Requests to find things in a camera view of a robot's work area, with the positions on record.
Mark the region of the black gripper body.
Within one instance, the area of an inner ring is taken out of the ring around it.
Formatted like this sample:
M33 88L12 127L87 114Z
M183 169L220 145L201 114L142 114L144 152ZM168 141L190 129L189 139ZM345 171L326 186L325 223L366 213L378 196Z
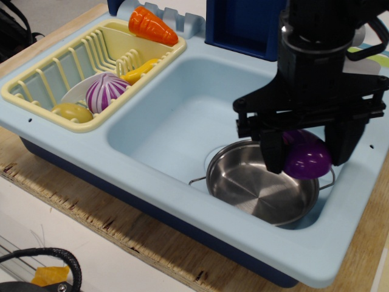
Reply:
M239 137L257 141L265 134L329 125L368 123L384 115L388 78L344 73L346 58L359 61L386 49L384 44L348 52L319 43L278 43L277 73L266 86L233 103Z

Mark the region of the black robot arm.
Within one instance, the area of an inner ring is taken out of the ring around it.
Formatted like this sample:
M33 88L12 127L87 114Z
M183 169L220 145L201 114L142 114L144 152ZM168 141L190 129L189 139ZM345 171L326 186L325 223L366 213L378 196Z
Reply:
M286 160L283 133L323 126L336 166L349 160L366 124L382 117L388 78L346 73L346 60L383 52L387 1L291 1L278 27L277 73L233 103L239 137L260 143L268 171Z

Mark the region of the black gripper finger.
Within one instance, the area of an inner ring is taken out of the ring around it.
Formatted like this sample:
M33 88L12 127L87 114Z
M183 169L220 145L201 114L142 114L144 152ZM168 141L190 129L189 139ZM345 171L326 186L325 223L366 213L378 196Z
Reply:
M276 174L281 173L287 155L284 132L260 130L260 147L267 170Z
M347 121L325 126L325 144L334 166L340 166L349 160L365 131L365 125L364 121Z

